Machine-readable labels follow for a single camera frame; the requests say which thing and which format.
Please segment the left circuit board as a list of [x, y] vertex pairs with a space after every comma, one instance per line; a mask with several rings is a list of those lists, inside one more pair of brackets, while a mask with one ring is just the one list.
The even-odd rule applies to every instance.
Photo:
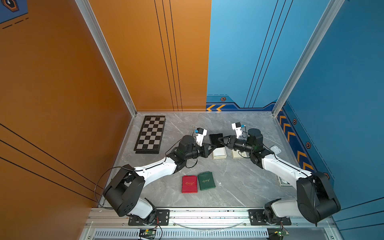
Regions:
[[139, 240], [154, 240], [157, 236], [156, 229], [140, 229]]

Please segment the red booklet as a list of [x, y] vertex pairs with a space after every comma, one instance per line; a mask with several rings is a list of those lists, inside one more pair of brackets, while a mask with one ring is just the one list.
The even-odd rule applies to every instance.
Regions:
[[182, 178], [182, 193], [194, 194], [198, 192], [198, 177], [197, 176], [183, 176]]

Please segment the circuit board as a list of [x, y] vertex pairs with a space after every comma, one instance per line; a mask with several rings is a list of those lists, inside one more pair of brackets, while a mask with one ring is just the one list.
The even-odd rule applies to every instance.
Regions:
[[268, 237], [267, 240], [283, 240], [285, 236], [288, 236], [290, 233], [283, 229], [267, 229]]
[[139, 240], [154, 240], [157, 236], [156, 229], [140, 229]]

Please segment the clear plastic earphone case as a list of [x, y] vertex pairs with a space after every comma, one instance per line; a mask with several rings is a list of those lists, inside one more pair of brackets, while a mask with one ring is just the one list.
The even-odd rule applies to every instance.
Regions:
[[274, 154], [278, 155], [282, 152], [282, 150], [278, 146], [272, 146], [270, 147], [270, 150], [274, 152]]

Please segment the cream jewelry box base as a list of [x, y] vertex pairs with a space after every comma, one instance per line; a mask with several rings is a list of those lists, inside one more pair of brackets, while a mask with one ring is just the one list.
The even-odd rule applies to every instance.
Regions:
[[249, 156], [246, 152], [242, 152], [239, 150], [232, 150], [233, 159], [248, 159]]

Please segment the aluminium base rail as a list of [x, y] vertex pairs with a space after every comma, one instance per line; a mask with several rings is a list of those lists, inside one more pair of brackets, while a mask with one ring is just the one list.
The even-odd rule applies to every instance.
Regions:
[[93, 208], [86, 220], [82, 238], [92, 238], [96, 229], [146, 229], [157, 228], [158, 233], [170, 229], [183, 231], [227, 231], [235, 229], [323, 229], [327, 234], [337, 233], [333, 218], [317, 224], [301, 217], [284, 217], [276, 224], [267, 224], [261, 219], [262, 208], [251, 207], [204, 207], [204, 208], [158, 208], [158, 216], [146, 224], [139, 217], [119, 217], [113, 210]]

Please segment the playing card deck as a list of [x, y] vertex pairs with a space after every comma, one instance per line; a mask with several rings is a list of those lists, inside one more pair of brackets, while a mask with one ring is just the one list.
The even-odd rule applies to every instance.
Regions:
[[281, 187], [291, 187], [292, 185], [288, 183], [286, 180], [282, 179], [281, 177], [278, 177], [279, 184]]

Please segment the green booklet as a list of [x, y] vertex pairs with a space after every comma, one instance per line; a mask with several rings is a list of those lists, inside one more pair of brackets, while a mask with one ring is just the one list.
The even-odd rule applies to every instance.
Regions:
[[214, 189], [216, 187], [212, 172], [198, 174], [198, 181], [201, 191]]

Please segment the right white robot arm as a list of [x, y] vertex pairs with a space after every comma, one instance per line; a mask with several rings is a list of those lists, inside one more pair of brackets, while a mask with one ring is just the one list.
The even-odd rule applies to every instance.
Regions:
[[266, 147], [263, 140], [258, 129], [250, 129], [246, 139], [237, 136], [218, 139], [231, 150], [248, 153], [252, 163], [274, 173], [297, 191], [295, 200], [276, 199], [265, 204], [262, 214], [264, 222], [275, 225], [284, 217], [299, 217], [317, 224], [341, 210], [341, 204], [325, 173], [313, 173], [284, 161]]

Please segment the aluminium corner post right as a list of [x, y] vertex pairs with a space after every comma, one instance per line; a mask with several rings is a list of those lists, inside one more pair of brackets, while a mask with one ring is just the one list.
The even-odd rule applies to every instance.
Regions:
[[340, 11], [344, 0], [331, 0], [329, 1], [325, 11], [323, 12], [316, 28], [314, 29], [303, 53], [301, 54], [296, 66], [294, 67], [286, 85], [284, 86], [273, 110], [272, 115], [277, 117], [280, 110], [282, 110], [284, 103], [288, 100], [291, 92], [293, 91], [295, 85], [299, 81], [301, 75], [306, 69], [308, 63], [316, 52], [318, 46], [326, 35], [329, 27]]

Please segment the aluminium corner post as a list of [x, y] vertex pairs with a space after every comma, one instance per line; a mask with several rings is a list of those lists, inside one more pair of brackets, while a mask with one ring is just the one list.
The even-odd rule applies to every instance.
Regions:
[[89, 1], [75, 0], [83, 19], [85, 20], [87, 27], [101, 53], [105, 64], [107, 65], [111, 76], [113, 77], [115, 84], [131, 114], [132, 117], [136, 117], [137, 109], [128, 91], [126, 83], [122, 77], [122, 74], [118, 68], [118, 65], [113, 57], [111, 49], [107, 43], [107, 40], [103, 34], [100, 24], [96, 18], [96, 15], [92, 9]]
[[301, 54], [296, 66], [294, 67], [286, 85], [284, 86], [273, 110], [272, 115], [277, 117], [280, 110], [282, 110], [284, 103], [288, 100], [291, 92], [293, 91], [295, 85], [299, 81], [301, 75], [306, 69], [308, 63], [316, 52], [318, 46], [326, 35], [329, 27], [340, 11], [344, 0], [331, 0], [329, 1], [325, 11], [323, 12], [316, 28], [314, 29], [303, 53]]

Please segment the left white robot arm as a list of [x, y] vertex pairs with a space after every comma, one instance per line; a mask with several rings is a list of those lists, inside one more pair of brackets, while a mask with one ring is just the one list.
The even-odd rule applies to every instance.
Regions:
[[157, 217], [157, 208], [148, 199], [141, 198], [143, 188], [179, 172], [190, 159], [207, 158], [216, 148], [209, 143], [198, 144], [193, 136], [183, 136], [179, 145], [160, 161], [142, 167], [122, 166], [104, 189], [103, 196], [119, 217], [137, 216], [152, 223]]

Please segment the aluminium corner post left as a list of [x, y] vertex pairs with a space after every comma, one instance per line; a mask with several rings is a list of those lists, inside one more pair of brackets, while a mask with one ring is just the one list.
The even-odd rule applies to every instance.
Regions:
[[107, 40], [103, 34], [100, 24], [96, 18], [96, 15], [92, 9], [89, 1], [75, 0], [83, 19], [85, 20], [87, 27], [101, 53], [105, 64], [107, 65], [111, 76], [113, 77], [115, 84], [131, 114], [132, 117], [136, 117], [137, 109], [128, 91], [126, 83], [122, 77], [122, 74], [118, 68], [118, 65], [113, 57], [111, 49], [107, 43]]

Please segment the black white chessboard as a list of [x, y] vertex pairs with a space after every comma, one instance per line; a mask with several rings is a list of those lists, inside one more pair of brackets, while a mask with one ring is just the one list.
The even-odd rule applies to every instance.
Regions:
[[136, 154], [159, 154], [165, 128], [165, 116], [145, 116], [134, 151]]

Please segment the right circuit board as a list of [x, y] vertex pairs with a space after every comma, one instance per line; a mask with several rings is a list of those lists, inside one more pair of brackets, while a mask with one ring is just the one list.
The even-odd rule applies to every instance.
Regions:
[[283, 240], [285, 236], [288, 236], [290, 233], [283, 229], [267, 229], [268, 237], [267, 240]]

